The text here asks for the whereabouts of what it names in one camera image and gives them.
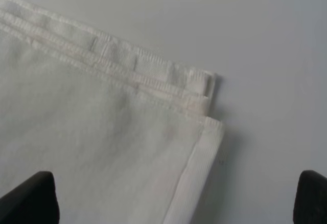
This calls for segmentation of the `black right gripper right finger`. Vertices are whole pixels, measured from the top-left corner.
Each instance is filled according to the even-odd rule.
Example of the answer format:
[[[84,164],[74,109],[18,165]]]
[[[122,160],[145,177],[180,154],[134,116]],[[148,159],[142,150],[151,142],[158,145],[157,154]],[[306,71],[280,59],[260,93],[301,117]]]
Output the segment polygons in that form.
[[[293,222],[326,223],[326,177],[314,170],[305,170],[300,174]]]

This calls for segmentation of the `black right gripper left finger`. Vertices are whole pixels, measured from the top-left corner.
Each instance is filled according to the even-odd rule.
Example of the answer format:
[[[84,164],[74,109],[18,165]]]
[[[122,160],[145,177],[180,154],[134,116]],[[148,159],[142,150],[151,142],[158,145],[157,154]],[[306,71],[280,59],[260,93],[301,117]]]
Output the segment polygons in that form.
[[[59,223],[54,176],[39,171],[1,197],[1,223]]]

